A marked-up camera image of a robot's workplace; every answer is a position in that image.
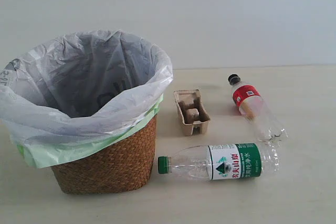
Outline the green label water bottle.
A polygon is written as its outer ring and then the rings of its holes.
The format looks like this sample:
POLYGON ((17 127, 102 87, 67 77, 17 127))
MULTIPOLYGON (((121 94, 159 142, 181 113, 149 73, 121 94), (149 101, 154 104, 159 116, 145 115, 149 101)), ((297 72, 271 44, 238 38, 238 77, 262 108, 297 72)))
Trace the green label water bottle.
POLYGON ((198 145, 157 159, 160 175, 197 180, 256 178, 277 172, 279 164, 276 148, 262 143, 198 145))

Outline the red label plastic bottle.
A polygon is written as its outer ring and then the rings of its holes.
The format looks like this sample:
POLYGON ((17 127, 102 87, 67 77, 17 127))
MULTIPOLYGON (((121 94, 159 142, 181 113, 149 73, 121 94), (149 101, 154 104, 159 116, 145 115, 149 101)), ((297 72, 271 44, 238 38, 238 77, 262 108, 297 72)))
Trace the red label plastic bottle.
POLYGON ((284 126, 272 113, 255 86, 241 81, 237 74, 231 74, 228 82, 232 88, 233 102, 250 124, 257 140, 280 142, 288 138, 284 126))

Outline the white plastic bin liner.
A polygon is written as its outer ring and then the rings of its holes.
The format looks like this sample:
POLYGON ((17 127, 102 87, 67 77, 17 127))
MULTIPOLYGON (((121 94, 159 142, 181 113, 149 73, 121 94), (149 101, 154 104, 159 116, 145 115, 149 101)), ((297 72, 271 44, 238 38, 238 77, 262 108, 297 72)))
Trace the white plastic bin liner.
POLYGON ((120 30, 40 44, 1 72, 1 120, 22 145, 90 143, 138 124, 172 82, 169 56, 120 30))

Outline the brown paper pulp tray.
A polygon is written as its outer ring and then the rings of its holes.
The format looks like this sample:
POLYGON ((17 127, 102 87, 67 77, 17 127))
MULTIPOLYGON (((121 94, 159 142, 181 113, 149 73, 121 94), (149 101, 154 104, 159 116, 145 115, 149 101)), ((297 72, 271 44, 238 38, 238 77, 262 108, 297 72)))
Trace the brown paper pulp tray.
POLYGON ((211 118, 202 104, 200 90, 176 90, 173 95, 183 134, 205 134, 211 118))

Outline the woven wicker waste basket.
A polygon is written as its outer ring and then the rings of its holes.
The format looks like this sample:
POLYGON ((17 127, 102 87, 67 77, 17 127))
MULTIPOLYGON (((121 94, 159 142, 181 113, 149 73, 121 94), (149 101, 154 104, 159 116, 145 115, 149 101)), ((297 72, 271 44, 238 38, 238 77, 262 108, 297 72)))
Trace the woven wicker waste basket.
POLYGON ((65 194, 111 194, 139 189, 150 179, 156 117, 131 136, 77 161, 52 166, 65 194))

